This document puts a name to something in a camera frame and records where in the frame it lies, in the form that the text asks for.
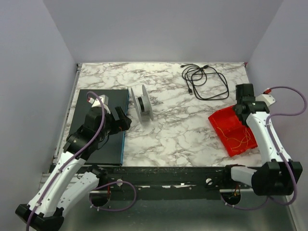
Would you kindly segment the grey cable spool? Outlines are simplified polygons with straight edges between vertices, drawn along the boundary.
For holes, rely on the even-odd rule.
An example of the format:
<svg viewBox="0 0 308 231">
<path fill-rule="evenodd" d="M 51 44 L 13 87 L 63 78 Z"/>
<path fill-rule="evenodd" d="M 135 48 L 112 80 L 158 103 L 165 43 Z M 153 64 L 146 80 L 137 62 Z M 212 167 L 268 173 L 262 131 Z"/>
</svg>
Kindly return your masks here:
<svg viewBox="0 0 308 231">
<path fill-rule="evenodd" d="M 133 89 L 131 88 L 130 90 L 139 121 L 142 123 L 148 120 L 147 118 L 153 120 L 154 114 L 152 104 L 145 85 L 142 85 L 142 96 L 136 97 Z"/>
</svg>

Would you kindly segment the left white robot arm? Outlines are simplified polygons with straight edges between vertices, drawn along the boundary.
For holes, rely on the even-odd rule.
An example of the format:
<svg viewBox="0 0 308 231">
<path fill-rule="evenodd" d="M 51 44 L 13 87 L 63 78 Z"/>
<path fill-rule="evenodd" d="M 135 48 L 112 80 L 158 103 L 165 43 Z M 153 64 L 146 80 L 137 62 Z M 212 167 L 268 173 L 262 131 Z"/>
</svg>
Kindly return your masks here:
<svg viewBox="0 0 308 231">
<path fill-rule="evenodd" d="M 15 211 L 27 230 L 58 231 L 64 218 L 85 195 L 99 186 L 110 189 L 112 183 L 107 171 L 98 166 L 90 166 L 81 179 L 72 186 L 69 184 L 104 138 L 129 129 L 131 119 L 121 107 L 115 110 L 118 120 L 106 108 L 91 107 L 84 124 L 67 138 L 64 151 L 44 185 L 33 199 L 20 204 Z"/>
</svg>

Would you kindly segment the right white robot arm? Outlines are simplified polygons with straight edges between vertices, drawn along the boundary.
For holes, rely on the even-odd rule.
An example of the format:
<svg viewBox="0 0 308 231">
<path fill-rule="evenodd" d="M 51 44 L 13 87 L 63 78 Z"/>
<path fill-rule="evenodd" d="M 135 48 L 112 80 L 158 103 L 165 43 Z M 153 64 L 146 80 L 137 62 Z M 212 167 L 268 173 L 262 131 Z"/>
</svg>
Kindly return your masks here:
<svg viewBox="0 0 308 231">
<path fill-rule="evenodd" d="M 253 169 L 228 165 L 225 167 L 224 180 L 244 183 L 259 196 L 295 195 L 303 168 L 299 162 L 292 160 L 274 129 L 269 106 L 276 100 L 271 96 L 271 91 L 266 89 L 256 97 L 252 84 L 236 86 L 236 105 L 232 109 L 241 124 L 251 129 L 262 166 Z"/>
</svg>

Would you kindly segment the black flat box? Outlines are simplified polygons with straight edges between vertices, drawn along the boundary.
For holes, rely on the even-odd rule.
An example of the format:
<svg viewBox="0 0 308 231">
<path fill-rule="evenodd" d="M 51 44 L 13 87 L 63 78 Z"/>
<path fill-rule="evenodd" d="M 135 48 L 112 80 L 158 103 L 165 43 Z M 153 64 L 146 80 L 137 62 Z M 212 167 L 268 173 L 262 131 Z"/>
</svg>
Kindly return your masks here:
<svg viewBox="0 0 308 231">
<path fill-rule="evenodd" d="M 93 90 L 96 95 L 106 95 L 109 98 L 108 110 L 104 107 L 92 107 L 88 103 L 88 92 L 87 89 L 82 89 L 79 92 L 69 135 L 66 138 L 63 150 L 75 154 L 92 139 L 103 122 L 104 125 L 99 135 L 81 153 L 81 157 L 86 160 L 87 165 L 120 166 L 123 163 L 125 131 L 107 135 L 105 117 L 107 114 L 113 114 L 115 120 L 118 120 L 115 110 L 117 106 L 120 106 L 127 116 L 129 92 L 128 90 Z"/>
</svg>

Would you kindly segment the red plastic tray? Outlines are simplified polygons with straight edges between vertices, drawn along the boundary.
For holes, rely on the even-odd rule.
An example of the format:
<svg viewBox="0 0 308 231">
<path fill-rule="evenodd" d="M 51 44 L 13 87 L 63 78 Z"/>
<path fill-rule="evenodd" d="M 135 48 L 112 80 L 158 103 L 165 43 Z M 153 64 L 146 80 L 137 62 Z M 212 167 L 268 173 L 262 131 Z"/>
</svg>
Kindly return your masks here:
<svg viewBox="0 0 308 231">
<path fill-rule="evenodd" d="M 242 125 L 232 106 L 217 110 L 208 120 L 230 157 L 257 148 L 251 129 Z"/>
</svg>

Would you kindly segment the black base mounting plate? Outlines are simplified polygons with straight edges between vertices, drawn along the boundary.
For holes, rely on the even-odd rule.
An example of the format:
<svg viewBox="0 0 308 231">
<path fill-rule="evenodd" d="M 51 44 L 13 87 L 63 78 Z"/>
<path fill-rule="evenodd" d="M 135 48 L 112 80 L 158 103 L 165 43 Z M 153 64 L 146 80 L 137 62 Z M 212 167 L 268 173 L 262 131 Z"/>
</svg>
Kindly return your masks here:
<svg viewBox="0 0 308 231">
<path fill-rule="evenodd" d="M 220 199 L 221 192 L 245 189 L 226 179 L 224 167 L 103 167 L 99 185 L 117 184 L 90 192 L 96 205 L 110 201 Z"/>
</svg>

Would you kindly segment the aluminium rail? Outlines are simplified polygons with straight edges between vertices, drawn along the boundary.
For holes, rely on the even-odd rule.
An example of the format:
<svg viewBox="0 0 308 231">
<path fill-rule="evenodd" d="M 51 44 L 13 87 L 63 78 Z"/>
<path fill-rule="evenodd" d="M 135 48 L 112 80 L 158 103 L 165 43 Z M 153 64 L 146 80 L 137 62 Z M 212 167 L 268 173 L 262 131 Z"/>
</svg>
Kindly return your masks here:
<svg viewBox="0 0 308 231">
<path fill-rule="evenodd" d="M 69 184 L 67 185 L 67 189 L 70 188 L 72 185 L 74 185 L 78 180 L 80 180 L 83 177 L 83 173 L 75 174 L 72 179 L 70 180 Z M 44 184 L 47 182 L 47 180 L 50 178 L 50 174 L 43 174 L 38 189 L 40 190 Z"/>
</svg>

